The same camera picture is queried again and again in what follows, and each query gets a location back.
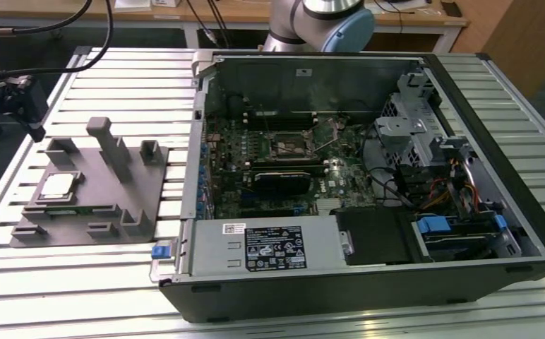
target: blue plastic clip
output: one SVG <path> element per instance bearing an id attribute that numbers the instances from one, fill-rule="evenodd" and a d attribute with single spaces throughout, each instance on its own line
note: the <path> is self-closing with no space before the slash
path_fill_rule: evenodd
<path id="1" fill-rule="evenodd" d="M 421 233 L 450 232 L 450 225 L 446 217 L 423 217 L 418 222 Z"/>
<path id="2" fill-rule="evenodd" d="M 171 258 L 171 246 L 155 245 L 151 249 L 151 259 L 170 259 Z"/>
<path id="3" fill-rule="evenodd" d="M 501 231 L 508 228 L 508 221 L 505 220 L 505 217 L 502 215 L 496 215 L 496 222 Z"/>

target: workbench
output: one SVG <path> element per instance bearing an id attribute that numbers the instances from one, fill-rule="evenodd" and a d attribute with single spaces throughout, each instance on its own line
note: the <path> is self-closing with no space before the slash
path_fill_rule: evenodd
<path id="1" fill-rule="evenodd" d="M 83 3 L 85 0 L 0 0 L 0 26 L 30 27 L 50 25 L 62 18 L 71 16 Z M 269 29 L 269 2 L 221 0 L 217 3 L 230 30 Z M 206 26 L 217 29 L 218 24 L 207 2 L 205 0 L 193 0 L 193 4 Z M 434 0 L 431 8 L 441 11 L 439 0 Z M 105 28 L 105 15 L 105 2 L 103 0 L 95 0 L 89 12 L 71 27 Z M 115 25 L 119 28 L 182 29 L 187 48 L 201 47 L 198 39 L 201 26 L 186 1 L 181 2 L 175 8 L 154 6 L 151 11 L 115 13 L 114 16 Z M 460 32 L 469 23 L 468 19 L 454 18 L 445 14 L 402 14 L 401 28 L 401 17 L 397 13 L 377 14 L 375 18 L 377 33 L 437 35 L 439 38 L 433 47 L 437 53 L 450 52 Z"/>
<path id="2" fill-rule="evenodd" d="M 95 57 L 72 56 L 68 67 Z M 545 338 L 545 279 L 480 301 L 231 323 L 187 323 L 150 279 L 151 244 L 14 249 L 11 230 L 48 164 L 52 137 L 97 146 L 91 117 L 109 117 L 129 146 L 170 147 L 155 238 L 178 235 L 195 84 L 191 49 L 115 48 L 95 67 L 60 77 L 50 96 L 47 138 L 24 139 L 0 180 L 0 338 Z M 460 89 L 545 209 L 545 121 L 492 61 L 441 55 Z M 449 107 L 453 130 L 462 133 Z M 171 267 L 159 267 L 163 273 Z"/>

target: barcode label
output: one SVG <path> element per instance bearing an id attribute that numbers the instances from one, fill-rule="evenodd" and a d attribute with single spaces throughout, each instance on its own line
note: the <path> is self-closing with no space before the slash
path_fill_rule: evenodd
<path id="1" fill-rule="evenodd" d="M 223 224 L 223 234 L 246 233 L 246 224 Z"/>

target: aluminum slotted table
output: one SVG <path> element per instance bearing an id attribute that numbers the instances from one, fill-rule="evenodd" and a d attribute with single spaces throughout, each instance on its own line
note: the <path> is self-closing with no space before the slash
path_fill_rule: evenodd
<path id="1" fill-rule="evenodd" d="M 68 66 L 97 55 L 76 54 Z M 191 49 L 111 49 L 79 74 L 62 76 L 50 96 L 47 138 L 86 133 L 90 117 L 135 146 L 158 139 L 171 148 L 155 237 L 178 235 L 195 86 Z M 545 121 L 490 61 L 441 55 L 464 94 L 545 208 Z M 450 110 L 443 113 L 457 133 Z M 150 280 L 153 244 L 14 249 L 20 219 L 48 157 L 48 139 L 26 138 L 0 181 L 0 338 L 545 338 L 545 279 L 518 283 L 478 302 L 382 309 L 225 324 L 187 323 Z"/>

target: power supply label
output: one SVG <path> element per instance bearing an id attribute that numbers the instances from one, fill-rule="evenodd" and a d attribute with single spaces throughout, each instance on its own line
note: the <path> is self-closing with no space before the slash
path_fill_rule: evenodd
<path id="1" fill-rule="evenodd" d="M 250 272 L 306 268 L 302 227 L 246 228 L 246 268 Z"/>

